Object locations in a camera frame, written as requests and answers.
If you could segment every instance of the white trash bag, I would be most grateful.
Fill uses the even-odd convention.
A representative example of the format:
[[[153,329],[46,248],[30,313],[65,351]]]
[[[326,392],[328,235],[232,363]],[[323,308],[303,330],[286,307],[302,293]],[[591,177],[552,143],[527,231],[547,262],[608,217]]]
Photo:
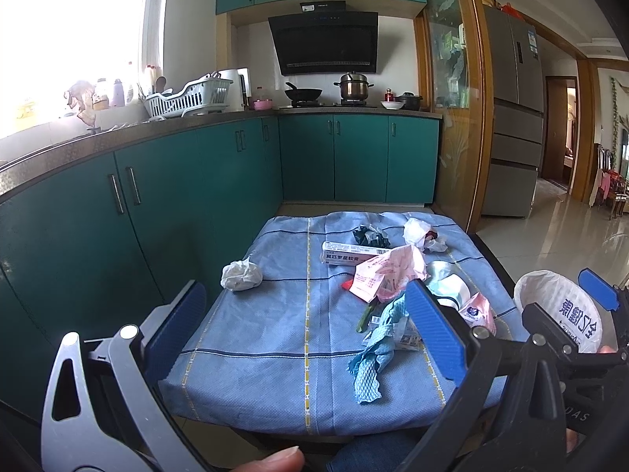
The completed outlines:
[[[596,353],[603,324],[596,305],[573,281],[548,270],[523,275],[515,284],[515,305],[520,312],[537,302],[579,346],[580,353]]]
[[[245,260],[235,260],[223,268],[221,286],[230,291],[245,291],[262,283],[262,270],[257,264]]]

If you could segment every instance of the white dish drying rack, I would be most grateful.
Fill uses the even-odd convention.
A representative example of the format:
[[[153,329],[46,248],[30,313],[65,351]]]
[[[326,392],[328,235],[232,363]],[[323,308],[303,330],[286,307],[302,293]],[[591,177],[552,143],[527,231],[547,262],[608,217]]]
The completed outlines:
[[[227,108],[225,100],[232,80],[223,80],[210,74],[188,81],[177,94],[152,94],[147,96],[144,106],[153,118],[184,117],[190,113],[219,112]]]

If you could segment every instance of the hand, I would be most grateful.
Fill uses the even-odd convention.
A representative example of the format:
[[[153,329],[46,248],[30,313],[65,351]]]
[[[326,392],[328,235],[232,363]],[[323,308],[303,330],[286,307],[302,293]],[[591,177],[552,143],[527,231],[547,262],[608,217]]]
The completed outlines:
[[[300,472],[304,462],[300,448],[293,447],[271,454],[261,461],[250,461],[240,465],[232,472]]]

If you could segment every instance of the metal bolt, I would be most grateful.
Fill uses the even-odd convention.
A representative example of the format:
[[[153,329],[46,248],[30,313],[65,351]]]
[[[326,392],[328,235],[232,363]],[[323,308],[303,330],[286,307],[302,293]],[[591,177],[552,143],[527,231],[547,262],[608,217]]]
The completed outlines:
[[[484,326],[475,326],[472,329],[472,335],[476,337],[476,339],[487,339],[487,337],[489,337],[489,330]]]
[[[533,344],[536,346],[543,346],[546,344],[546,337],[542,334],[533,334]]]

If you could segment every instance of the blue cleaning cloth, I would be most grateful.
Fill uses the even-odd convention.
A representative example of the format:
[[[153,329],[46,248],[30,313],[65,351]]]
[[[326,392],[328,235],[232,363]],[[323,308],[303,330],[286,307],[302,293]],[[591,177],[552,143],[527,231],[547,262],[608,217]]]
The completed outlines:
[[[394,325],[408,316],[404,296],[389,303],[380,317],[380,325],[372,332],[367,347],[347,366],[354,377],[354,397],[357,403],[371,403],[382,397],[377,374],[391,362],[395,350]]]

